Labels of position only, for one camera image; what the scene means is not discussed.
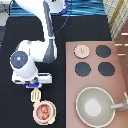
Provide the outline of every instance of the black table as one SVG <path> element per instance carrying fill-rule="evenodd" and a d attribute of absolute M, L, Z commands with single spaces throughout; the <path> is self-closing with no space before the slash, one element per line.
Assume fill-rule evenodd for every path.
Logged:
<path fill-rule="evenodd" d="M 54 32 L 66 17 L 54 16 Z M 36 63 L 40 73 L 51 73 L 53 83 L 43 85 L 42 100 L 56 105 L 57 117 L 53 125 L 45 128 L 66 128 L 66 67 L 67 41 L 111 40 L 106 16 L 71 17 L 56 35 L 58 58 L 52 64 Z M 22 40 L 44 40 L 41 22 L 36 17 L 10 17 L 0 51 L 0 128 L 41 128 L 33 120 L 32 89 L 19 87 L 11 81 L 10 56 Z"/>

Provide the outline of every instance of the blue wall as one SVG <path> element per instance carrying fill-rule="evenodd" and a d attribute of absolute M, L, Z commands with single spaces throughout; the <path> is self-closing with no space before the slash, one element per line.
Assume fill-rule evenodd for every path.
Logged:
<path fill-rule="evenodd" d="M 63 16 L 80 15 L 106 15 L 103 0 L 72 0 L 68 1 L 68 10 Z M 16 3 L 13 3 L 10 16 L 33 16 L 31 13 L 21 9 Z"/>

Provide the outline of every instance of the bowl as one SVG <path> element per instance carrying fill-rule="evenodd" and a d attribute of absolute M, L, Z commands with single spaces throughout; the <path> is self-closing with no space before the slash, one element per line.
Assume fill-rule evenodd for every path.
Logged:
<path fill-rule="evenodd" d="M 76 99 L 76 111 L 79 118 L 91 127 L 105 127 L 115 116 L 111 109 L 114 101 L 109 93 L 99 87 L 83 89 Z"/>
<path fill-rule="evenodd" d="M 43 112 L 41 110 L 42 106 L 47 106 L 48 110 L 48 118 L 42 119 Z M 52 124 L 55 121 L 56 117 L 56 107 L 50 101 L 41 101 L 35 104 L 34 111 L 33 111 L 33 118 L 34 120 L 40 125 L 48 125 Z"/>

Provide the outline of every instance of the gray bowl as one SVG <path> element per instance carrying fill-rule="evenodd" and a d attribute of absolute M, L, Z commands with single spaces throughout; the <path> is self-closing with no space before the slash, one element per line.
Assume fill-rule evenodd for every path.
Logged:
<path fill-rule="evenodd" d="M 112 97 L 99 87 L 83 89 L 76 99 L 76 111 L 80 119 L 91 127 L 105 127 L 109 125 L 114 116 L 115 109 Z"/>

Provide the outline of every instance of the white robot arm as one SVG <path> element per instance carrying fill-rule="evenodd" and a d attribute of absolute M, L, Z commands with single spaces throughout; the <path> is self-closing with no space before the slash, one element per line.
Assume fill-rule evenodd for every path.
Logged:
<path fill-rule="evenodd" d="M 20 7 L 36 15 L 42 23 L 45 41 L 23 40 L 10 57 L 12 81 L 26 88 L 52 83 L 49 73 L 38 73 L 34 62 L 52 63 L 57 58 L 49 5 L 45 0 L 15 0 Z"/>

